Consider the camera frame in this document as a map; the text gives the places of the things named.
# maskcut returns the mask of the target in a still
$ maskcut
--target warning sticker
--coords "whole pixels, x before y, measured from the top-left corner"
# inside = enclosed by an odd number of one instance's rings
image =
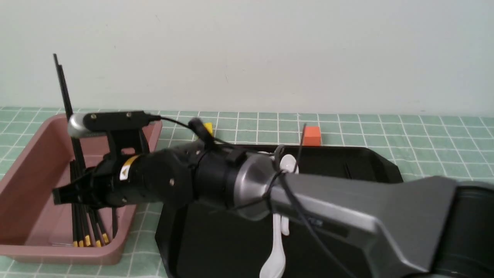
[[[135,156],[129,158],[127,161],[125,161],[125,163],[122,166],[122,169],[120,169],[120,180],[121,181],[125,181],[126,179],[128,179],[128,172],[130,170],[130,166],[132,165],[132,163],[134,162],[134,160],[137,157],[139,157],[139,156],[135,155]]]

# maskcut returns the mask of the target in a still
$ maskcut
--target white spoon handle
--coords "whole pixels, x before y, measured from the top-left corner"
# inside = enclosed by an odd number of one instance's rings
[[[290,235],[290,229],[288,228],[288,224],[290,223],[290,220],[288,217],[281,216],[281,233],[285,236]]]
[[[259,273],[260,278],[281,278],[285,272],[285,252],[281,239],[281,216],[273,214],[273,249]]]

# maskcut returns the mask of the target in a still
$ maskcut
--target yellow chopstick tip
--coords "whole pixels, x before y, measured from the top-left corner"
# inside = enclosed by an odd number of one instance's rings
[[[106,233],[103,234],[103,241],[105,242],[105,244],[108,244],[110,242]]]

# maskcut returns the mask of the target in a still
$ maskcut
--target white wall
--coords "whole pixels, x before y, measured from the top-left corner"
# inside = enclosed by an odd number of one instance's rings
[[[0,106],[494,116],[492,0],[0,0]]]

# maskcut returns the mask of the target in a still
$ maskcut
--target pink plastic tray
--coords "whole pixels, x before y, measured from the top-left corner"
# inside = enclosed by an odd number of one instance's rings
[[[143,128],[154,151],[162,124]],[[106,137],[81,140],[88,167],[107,153]],[[117,210],[119,230],[110,244],[72,246],[71,205],[53,204],[51,190],[70,182],[69,162],[74,159],[65,115],[46,120],[0,181],[0,255],[19,262],[57,264],[116,264],[135,213],[135,205]],[[111,236],[111,209],[100,210]]]

